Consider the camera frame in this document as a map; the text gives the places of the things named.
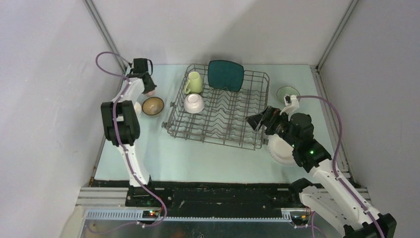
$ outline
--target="small bowl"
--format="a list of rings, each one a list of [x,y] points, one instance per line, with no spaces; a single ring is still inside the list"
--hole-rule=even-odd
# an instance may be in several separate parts
[[[165,103],[158,97],[150,97],[143,102],[142,109],[146,115],[159,116],[163,112]]]
[[[184,108],[188,113],[196,114],[204,109],[203,98],[196,94],[188,94],[184,100]]]
[[[294,87],[290,87],[290,86],[285,86],[285,87],[281,87],[277,90],[276,96],[277,99],[284,105],[284,96],[287,95],[296,95],[296,96],[300,96],[299,91],[296,90],[296,88]]]

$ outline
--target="dish rack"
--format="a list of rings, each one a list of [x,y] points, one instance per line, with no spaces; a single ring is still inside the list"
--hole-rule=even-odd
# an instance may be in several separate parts
[[[200,95],[205,102],[198,114],[184,109],[184,86],[190,72],[198,72],[203,79]],[[208,66],[192,64],[187,67],[172,111],[162,127],[175,138],[196,140],[243,149],[260,149],[264,143],[263,129],[254,131],[246,117],[262,112],[267,107],[269,76],[264,72],[244,71],[244,82],[239,92],[214,89],[209,86]]]

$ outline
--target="light green mug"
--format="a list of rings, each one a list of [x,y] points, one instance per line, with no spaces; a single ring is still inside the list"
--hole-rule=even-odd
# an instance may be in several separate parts
[[[201,93],[203,91],[203,80],[198,72],[191,72],[188,74],[187,82],[185,83],[184,93]]]

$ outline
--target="gray wall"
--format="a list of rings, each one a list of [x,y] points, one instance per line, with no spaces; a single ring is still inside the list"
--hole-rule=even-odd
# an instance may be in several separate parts
[[[82,1],[0,5],[0,237],[55,238],[92,173],[100,105],[119,79],[95,66],[107,47]]]
[[[418,0],[361,1],[321,70],[357,182],[402,238],[419,237],[419,12]]]
[[[95,2],[127,57],[155,64],[316,64],[350,0]]]

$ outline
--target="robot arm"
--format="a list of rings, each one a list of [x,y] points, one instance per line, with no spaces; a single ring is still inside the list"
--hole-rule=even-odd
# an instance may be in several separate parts
[[[131,167],[133,172],[138,176],[142,184],[148,184],[150,174],[143,163],[143,158],[137,156],[139,154],[138,148],[134,141],[140,137],[140,125],[138,117],[142,111],[141,105],[137,102],[142,94],[149,94],[154,91],[156,85],[154,84],[151,74],[153,73],[153,63],[149,59],[134,59],[133,68],[130,70],[127,77],[132,78],[128,84],[130,87],[124,92],[124,87],[120,90],[111,102],[104,102],[101,105],[102,121],[104,125],[105,137],[111,141],[113,145],[117,146],[118,151],[122,157],[125,158],[125,152],[115,135],[115,128],[113,125],[112,106],[117,98],[121,97],[116,106],[118,133],[121,142],[124,144],[128,153],[130,154],[130,164],[124,159],[126,167]],[[140,184],[130,173],[130,185],[140,187]]]
[[[291,114],[299,107],[296,96],[285,96],[286,107],[279,110],[267,107],[261,114],[247,118],[248,124],[259,130],[266,127],[265,134],[276,134],[293,147],[296,164],[303,167],[328,191],[334,201],[318,192],[307,179],[302,178],[289,186],[292,195],[326,219],[342,236],[346,238],[381,237],[373,219],[377,221],[384,237],[394,235],[396,222],[390,215],[381,215],[349,183],[338,170],[334,173],[331,155],[314,139],[314,125],[306,114]]]

